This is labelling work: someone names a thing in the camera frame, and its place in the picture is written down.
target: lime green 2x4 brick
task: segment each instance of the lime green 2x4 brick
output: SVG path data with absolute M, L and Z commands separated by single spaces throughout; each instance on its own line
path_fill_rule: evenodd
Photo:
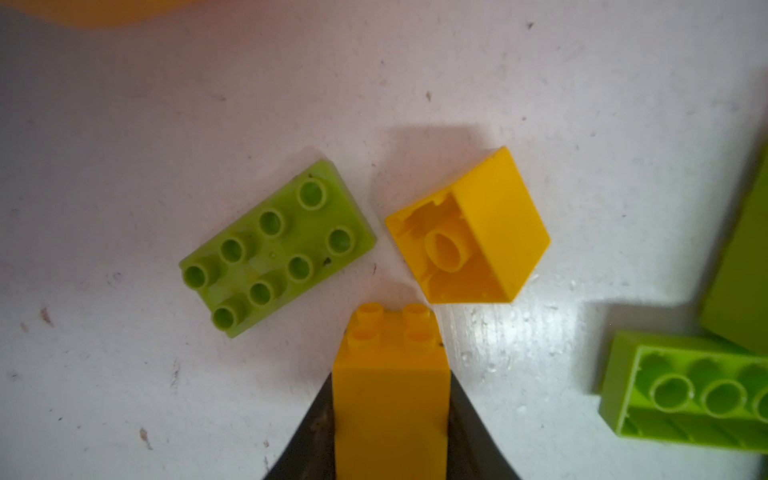
M 618 332 L 600 415 L 623 437 L 768 453 L 768 358 L 722 339 Z
M 230 338 L 373 248 L 376 236 L 327 160 L 316 162 L 179 263 Z
M 701 326 L 768 355 L 768 148 L 704 297 Z

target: blurry orange object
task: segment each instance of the blurry orange object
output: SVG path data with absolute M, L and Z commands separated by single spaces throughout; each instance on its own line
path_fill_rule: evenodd
M 160 15 L 196 0 L 0 0 L 33 17 L 70 27 L 114 27 Z

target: plastic toy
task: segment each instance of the plastic toy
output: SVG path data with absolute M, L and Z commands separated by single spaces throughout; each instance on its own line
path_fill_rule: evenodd
M 731 342 L 768 355 L 768 148 L 699 321 Z
M 70 27 L 100 28 L 160 15 L 196 0 L 0 0 L 0 5 Z
M 179 263 L 230 338 L 373 248 L 376 237 L 327 160 L 316 162 Z
M 451 370 L 430 309 L 362 305 L 332 379 L 337 478 L 445 480 Z
M 768 358 L 722 339 L 619 332 L 600 415 L 623 437 L 768 453 Z
M 430 303 L 511 302 L 549 245 L 505 147 L 386 226 Z

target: dirt speck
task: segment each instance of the dirt speck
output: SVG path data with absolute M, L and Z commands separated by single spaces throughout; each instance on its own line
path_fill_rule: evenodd
M 147 431 L 144 430 L 144 428 L 139 430 L 139 438 L 141 439 L 142 442 L 147 444 L 147 450 L 151 450 L 152 449 L 152 444 L 149 443 L 149 435 L 147 434 Z
M 48 315 L 48 308 L 46 306 L 40 309 L 40 318 L 43 320 L 43 322 L 46 322 L 49 326 L 53 326 L 53 322 L 51 321 L 51 316 Z
M 181 371 L 181 363 L 179 359 L 174 360 L 174 372 L 170 376 L 170 389 L 176 393 L 179 389 L 179 372 Z

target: stain on surface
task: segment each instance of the stain on surface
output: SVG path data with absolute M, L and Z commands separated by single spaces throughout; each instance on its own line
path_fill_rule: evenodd
M 51 321 L 51 316 L 48 315 L 48 308 L 46 306 L 40 309 L 40 318 L 43 320 L 43 322 L 46 322 L 49 326 L 53 326 L 53 322 Z
M 149 434 L 147 434 L 147 431 L 144 430 L 144 427 L 139 430 L 139 438 L 147 445 L 147 450 L 152 449 L 152 444 L 149 443 Z
M 113 273 L 111 279 L 107 276 L 107 285 L 114 288 L 113 283 L 120 283 L 123 281 L 123 274 L 120 272 Z
M 181 363 L 179 359 L 174 360 L 174 372 L 170 376 L 170 389 L 176 393 L 179 389 L 179 371 L 181 371 Z

